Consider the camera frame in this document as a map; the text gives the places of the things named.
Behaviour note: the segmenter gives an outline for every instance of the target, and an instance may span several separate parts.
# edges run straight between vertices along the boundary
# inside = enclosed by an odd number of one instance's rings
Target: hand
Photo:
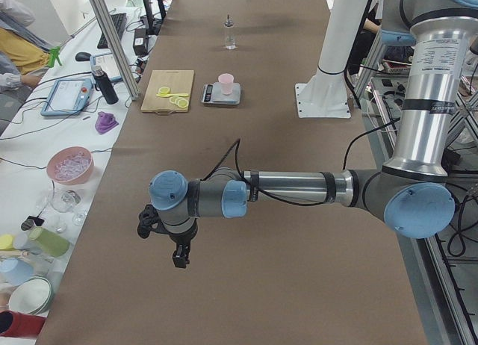
[[[20,77],[20,81],[22,82],[22,84],[27,85],[31,87],[32,89],[37,87],[41,79],[42,78],[40,76],[33,76],[33,75],[22,75]]]

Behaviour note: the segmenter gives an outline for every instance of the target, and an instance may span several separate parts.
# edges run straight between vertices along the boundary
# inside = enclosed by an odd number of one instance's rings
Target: wooden cutting board
[[[194,70],[153,70],[141,105],[141,111],[157,114],[187,112],[189,106],[179,108],[178,105],[171,103],[169,98],[158,97],[156,94],[160,87],[168,86],[171,93],[188,93],[189,96],[185,99],[190,101],[193,79]]]

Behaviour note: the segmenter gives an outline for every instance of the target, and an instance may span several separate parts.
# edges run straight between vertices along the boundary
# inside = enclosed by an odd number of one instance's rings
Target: bowl
[[[93,173],[93,155],[84,147],[62,149],[48,162],[46,174],[59,183],[71,186],[88,181]]]
[[[45,278],[36,277],[13,291],[8,301],[8,308],[24,314],[38,314],[46,310],[52,297],[50,282]]]

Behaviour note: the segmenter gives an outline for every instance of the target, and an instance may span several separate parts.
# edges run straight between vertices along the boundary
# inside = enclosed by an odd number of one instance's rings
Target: black keyboard
[[[113,20],[113,25],[117,30],[118,37],[121,40],[122,34],[125,32],[126,28],[126,13],[111,14],[111,19]],[[98,49],[107,49],[108,42],[106,41],[105,35],[102,33],[102,36],[99,38]]]

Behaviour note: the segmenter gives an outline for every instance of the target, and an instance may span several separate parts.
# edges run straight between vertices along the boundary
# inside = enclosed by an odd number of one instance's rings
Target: red mug
[[[35,339],[43,328],[45,319],[45,317],[17,311],[2,311],[0,312],[0,336]]]

